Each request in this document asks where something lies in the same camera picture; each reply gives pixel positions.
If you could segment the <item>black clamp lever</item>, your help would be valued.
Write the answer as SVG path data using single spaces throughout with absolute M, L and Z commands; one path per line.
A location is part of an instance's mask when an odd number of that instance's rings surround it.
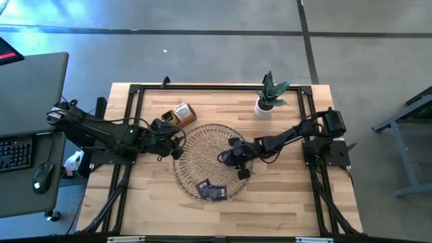
M 341 156 L 346 156 L 346 155 L 348 155 L 349 151 L 352 150 L 356 145 L 357 145 L 356 142 L 354 142 L 354 143 L 348 145 L 348 146 L 347 146 L 347 147 L 346 147 L 346 148 L 345 148 L 345 149 L 340 153 L 340 155 L 341 155 Z

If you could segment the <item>round woven straw placemat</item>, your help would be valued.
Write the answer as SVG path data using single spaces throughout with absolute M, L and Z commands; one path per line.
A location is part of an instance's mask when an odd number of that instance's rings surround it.
M 231 149 L 228 139 L 244 137 L 236 130 L 222 124 L 206 124 L 190 130 L 183 147 L 183 155 L 173 161 L 173 176 L 178 186 L 189 197 L 202 199 L 197 192 L 196 185 L 208 179 L 212 186 L 226 186 L 227 200 L 236 197 L 248 183 L 248 179 L 239 180 L 238 170 L 228 167 L 217 160 L 219 153 Z

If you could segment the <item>grey metal table frame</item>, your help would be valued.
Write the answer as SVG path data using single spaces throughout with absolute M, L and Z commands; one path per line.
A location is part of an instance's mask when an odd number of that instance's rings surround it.
M 401 160 L 410 185 L 394 191 L 396 197 L 432 192 L 432 182 L 422 183 L 420 163 L 415 165 L 408 155 L 408 147 L 402 139 L 400 124 L 427 124 L 432 126 L 432 86 L 416 94 L 404 103 L 404 107 L 389 118 L 371 127 L 376 134 L 390 129 L 396 140 Z

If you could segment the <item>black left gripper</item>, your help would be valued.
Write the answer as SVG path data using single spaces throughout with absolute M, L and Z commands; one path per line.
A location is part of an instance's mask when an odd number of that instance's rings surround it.
M 152 130 L 164 127 L 169 128 L 170 126 L 170 123 L 166 123 L 159 118 L 155 118 L 151 123 Z M 174 160 L 178 160 L 184 152 L 183 145 L 180 144 L 183 141 L 183 136 L 178 137 L 173 134 L 156 134 L 151 132 L 144 137 L 143 153 L 156 154 L 160 157 L 171 155 Z

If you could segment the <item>dark grey desk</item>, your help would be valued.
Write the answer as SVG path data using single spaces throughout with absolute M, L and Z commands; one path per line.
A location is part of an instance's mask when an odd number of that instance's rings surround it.
M 0 218 L 52 211 L 57 202 L 65 134 L 38 135 L 33 140 L 32 167 L 0 173 Z M 51 185 L 43 194 L 32 189 L 32 179 L 38 167 L 49 162 L 54 165 Z
M 61 99 L 68 59 L 47 53 L 0 66 L 0 138 L 54 130 L 46 117 Z

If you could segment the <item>black backlit keyboard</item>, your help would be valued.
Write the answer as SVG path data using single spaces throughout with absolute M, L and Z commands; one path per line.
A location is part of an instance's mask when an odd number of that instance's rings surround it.
M 32 136 L 0 138 L 0 173 L 32 167 Z

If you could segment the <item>black screen with red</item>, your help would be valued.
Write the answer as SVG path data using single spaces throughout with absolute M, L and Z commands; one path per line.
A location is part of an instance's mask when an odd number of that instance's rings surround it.
M 0 37 L 0 65 L 24 60 L 24 56 Z

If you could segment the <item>black computer mouse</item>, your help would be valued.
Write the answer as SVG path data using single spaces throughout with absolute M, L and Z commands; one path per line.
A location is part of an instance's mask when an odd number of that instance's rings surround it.
M 36 194 L 44 194 L 51 186 L 54 165 L 51 163 L 41 164 L 32 178 L 32 189 Z

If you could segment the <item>white tea packet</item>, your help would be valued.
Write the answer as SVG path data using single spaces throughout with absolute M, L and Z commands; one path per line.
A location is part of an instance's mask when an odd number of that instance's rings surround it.
M 187 103 L 180 103 L 179 105 L 176 105 L 174 108 L 174 113 L 180 122 L 192 115 L 189 104 Z

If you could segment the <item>wooden organizer box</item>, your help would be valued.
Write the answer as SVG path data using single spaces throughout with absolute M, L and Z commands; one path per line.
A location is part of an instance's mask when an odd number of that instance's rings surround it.
M 177 125 L 177 127 L 184 128 L 185 126 L 191 124 L 192 122 L 194 122 L 197 119 L 196 113 L 193 110 L 193 108 L 190 106 L 190 104 L 189 104 L 189 108 L 192 112 L 192 115 L 190 117 L 188 117 L 187 119 L 185 119 L 184 121 L 179 121 L 179 124 Z

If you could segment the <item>black aluminium table frame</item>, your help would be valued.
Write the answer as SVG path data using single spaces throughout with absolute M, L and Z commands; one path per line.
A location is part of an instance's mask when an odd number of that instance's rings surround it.
M 274 135 L 296 125 L 303 115 L 333 105 L 327 85 L 296 86 L 284 93 L 287 105 L 269 119 L 254 114 L 256 84 L 145 84 L 141 117 L 151 121 L 179 103 L 189 103 L 195 126 L 216 123 L 243 137 Z M 319 225 L 311 177 L 302 144 L 288 145 L 279 159 L 255 161 L 246 187 L 233 199 L 203 202 L 189 197 L 173 176 L 173 161 L 139 156 L 131 172 L 123 235 L 317 236 Z

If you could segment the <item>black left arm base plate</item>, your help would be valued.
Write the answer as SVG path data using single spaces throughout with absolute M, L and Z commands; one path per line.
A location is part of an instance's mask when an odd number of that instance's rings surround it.
M 90 162 L 95 165 L 131 165 L 135 163 L 137 157 L 135 152 L 126 152 L 124 155 L 119 155 L 106 146 L 90 149 L 90 155 Z

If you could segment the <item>orange yellow tea packet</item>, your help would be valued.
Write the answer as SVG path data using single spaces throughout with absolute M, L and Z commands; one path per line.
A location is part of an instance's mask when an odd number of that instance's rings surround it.
M 161 116 L 161 119 L 167 123 L 178 125 L 179 120 L 173 110 L 169 110 Z

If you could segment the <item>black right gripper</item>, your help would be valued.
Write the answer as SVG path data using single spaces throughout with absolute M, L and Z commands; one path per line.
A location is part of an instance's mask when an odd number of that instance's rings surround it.
M 261 145 L 257 142 L 240 141 L 238 137 L 228 139 L 231 149 L 221 152 L 221 162 L 230 167 L 244 167 L 245 163 L 256 159 L 261 153 Z M 249 169 L 238 170 L 238 179 L 245 180 L 251 176 Z

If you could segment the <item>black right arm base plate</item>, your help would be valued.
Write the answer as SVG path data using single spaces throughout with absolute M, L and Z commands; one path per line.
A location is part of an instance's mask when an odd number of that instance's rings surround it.
M 302 143 L 304 162 L 307 166 L 349 166 L 349 155 L 340 153 L 347 147 L 343 140 L 307 140 Z

